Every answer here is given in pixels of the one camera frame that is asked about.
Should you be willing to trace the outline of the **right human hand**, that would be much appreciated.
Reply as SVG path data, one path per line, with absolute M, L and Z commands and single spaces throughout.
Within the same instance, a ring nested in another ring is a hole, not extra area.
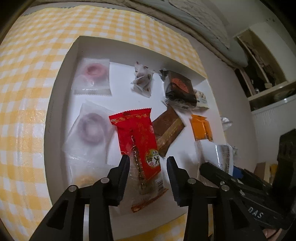
M 282 239 L 282 236 L 285 234 L 285 231 L 282 228 L 276 230 L 266 228 L 263 230 L 263 233 L 267 240 L 276 241 Z

